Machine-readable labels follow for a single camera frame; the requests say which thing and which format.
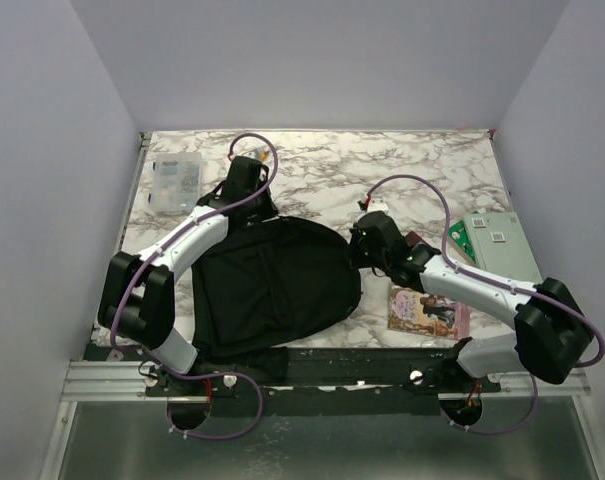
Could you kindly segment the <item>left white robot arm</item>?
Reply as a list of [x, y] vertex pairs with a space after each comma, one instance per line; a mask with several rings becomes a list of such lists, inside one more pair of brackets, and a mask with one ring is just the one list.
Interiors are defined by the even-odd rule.
[[136, 254], [124, 251], [110, 260], [97, 314], [111, 341], [136, 342], [170, 369], [169, 382], [183, 395], [196, 393], [204, 380], [194, 364], [198, 351], [174, 327], [174, 285], [234, 224], [277, 214], [269, 187], [278, 169], [237, 156], [227, 177], [198, 199], [188, 217], [163, 239]]

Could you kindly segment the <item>pale green book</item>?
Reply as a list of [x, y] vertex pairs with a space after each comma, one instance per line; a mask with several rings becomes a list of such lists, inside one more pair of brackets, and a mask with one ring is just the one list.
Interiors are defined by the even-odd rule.
[[513, 280], [542, 282], [515, 212], [472, 213], [463, 218], [463, 224], [480, 269]]

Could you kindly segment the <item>black student backpack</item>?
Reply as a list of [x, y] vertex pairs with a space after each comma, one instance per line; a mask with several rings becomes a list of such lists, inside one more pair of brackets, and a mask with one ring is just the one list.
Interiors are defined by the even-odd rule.
[[202, 360], [239, 359], [347, 319], [361, 276], [348, 243], [310, 220], [278, 217], [240, 228], [191, 267]]

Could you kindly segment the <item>illustrated storybook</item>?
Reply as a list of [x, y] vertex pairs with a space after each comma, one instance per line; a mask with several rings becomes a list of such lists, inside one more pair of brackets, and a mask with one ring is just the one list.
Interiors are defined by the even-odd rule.
[[447, 297], [393, 285], [387, 328], [392, 331], [460, 340], [470, 334], [470, 309]]

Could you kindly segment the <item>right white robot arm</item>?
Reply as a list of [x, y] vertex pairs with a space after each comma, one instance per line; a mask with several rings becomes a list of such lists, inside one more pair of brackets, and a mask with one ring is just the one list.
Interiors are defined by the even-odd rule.
[[566, 286], [553, 278], [535, 284], [465, 268], [444, 251], [409, 246], [393, 219], [367, 213], [350, 229], [349, 255], [357, 268], [373, 268], [393, 284], [443, 296], [484, 312], [509, 333], [458, 341], [442, 367], [442, 379], [462, 392], [494, 373], [526, 371], [549, 384], [563, 383], [595, 337]]

